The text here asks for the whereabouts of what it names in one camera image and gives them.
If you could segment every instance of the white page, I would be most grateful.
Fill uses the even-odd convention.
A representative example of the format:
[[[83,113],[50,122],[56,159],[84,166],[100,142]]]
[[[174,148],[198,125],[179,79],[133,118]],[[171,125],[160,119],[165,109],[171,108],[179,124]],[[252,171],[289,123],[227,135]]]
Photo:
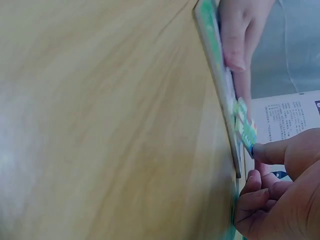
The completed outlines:
[[[288,139],[305,130],[320,127],[320,91],[253,99],[251,112],[258,129],[258,143]],[[246,175],[252,169],[254,161],[246,153]],[[285,172],[285,167],[273,165],[271,171]]]

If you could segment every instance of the fingernail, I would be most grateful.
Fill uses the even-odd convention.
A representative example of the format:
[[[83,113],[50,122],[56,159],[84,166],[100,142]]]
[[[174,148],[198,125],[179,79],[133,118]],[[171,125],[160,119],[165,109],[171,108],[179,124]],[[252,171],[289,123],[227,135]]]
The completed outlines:
[[[250,170],[250,171],[248,172],[248,179],[249,179],[249,177],[251,177],[251,175],[252,175],[253,172],[254,172],[254,170]]]
[[[256,143],[252,149],[252,155],[254,159],[261,157],[264,154],[265,147],[263,144]]]
[[[233,72],[243,72],[246,70],[245,62],[242,60],[234,60],[232,62],[232,66],[230,66],[230,69]]]
[[[269,190],[268,190],[268,188],[265,188],[265,189],[261,189],[259,191],[256,191],[254,193],[254,195],[256,195],[257,197],[260,197],[260,196],[267,194],[267,192],[269,192]]]
[[[252,176],[249,176],[246,182],[250,183],[251,181],[252,181]]]
[[[243,72],[246,70],[245,61],[241,59],[237,59],[233,62],[234,66],[237,68],[238,71]]]

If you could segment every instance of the light wood surface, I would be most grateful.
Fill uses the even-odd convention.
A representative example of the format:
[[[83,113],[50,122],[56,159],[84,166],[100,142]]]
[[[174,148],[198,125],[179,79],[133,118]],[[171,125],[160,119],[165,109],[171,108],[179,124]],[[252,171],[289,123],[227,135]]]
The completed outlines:
[[[0,2],[0,239],[223,239],[234,177],[195,0]]]

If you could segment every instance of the finger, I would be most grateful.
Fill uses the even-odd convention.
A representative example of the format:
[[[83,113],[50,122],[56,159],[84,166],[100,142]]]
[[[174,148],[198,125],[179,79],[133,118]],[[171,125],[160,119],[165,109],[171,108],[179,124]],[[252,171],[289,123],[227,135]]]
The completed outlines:
[[[288,140],[269,142],[267,144],[257,143],[253,146],[253,158],[264,164],[283,165],[287,146]]]
[[[251,170],[248,173],[248,179],[242,191],[240,192],[240,196],[247,193],[259,191],[260,189],[261,189],[260,173],[257,170]]]
[[[290,178],[295,181],[320,160],[319,138],[320,128],[313,128],[286,140],[256,144],[253,157],[265,164],[284,164]]]
[[[255,231],[256,221],[265,217],[264,211],[259,211],[269,200],[268,189],[250,192],[239,197],[234,212],[234,225],[244,236]]]
[[[293,185],[292,181],[278,181],[269,188],[269,198],[279,200],[282,195]]]
[[[245,34],[249,23],[245,23],[242,11],[234,3],[224,6],[221,3],[221,42],[225,64],[233,72],[246,69]]]
[[[273,173],[269,172],[261,177],[261,187],[263,189],[271,189],[273,185],[279,181],[279,178],[277,178]]]
[[[263,206],[262,210],[268,213],[276,205],[276,203],[277,203],[276,200],[270,199]]]
[[[245,55],[244,55],[244,60],[246,63],[246,66],[250,66],[251,65],[251,60],[252,60],[252,56],[259,44],[261,35],[263,33],[264,30],[264,26],[265,26],[266,20],[263,19],[253,19],[245,32]]]
[[[254,160],[254,169],[260,172],[261,177],[264,177],[270,173],[270,166],[257,160]]]
[[[233,72],[233,84],[237,98],[243,98],[248,110],[251,107],[251,72],[250,68],[243,72]]]

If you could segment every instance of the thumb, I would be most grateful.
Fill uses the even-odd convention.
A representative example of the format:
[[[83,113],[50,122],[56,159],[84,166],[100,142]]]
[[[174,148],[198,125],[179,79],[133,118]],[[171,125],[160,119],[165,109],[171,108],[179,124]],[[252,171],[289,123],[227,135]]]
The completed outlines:
[[[221,16],[221,42],[224,61],[233,72],[246,70],[246,29],[242,18],[238,19],[235,15],[228,16],[228,18]]]

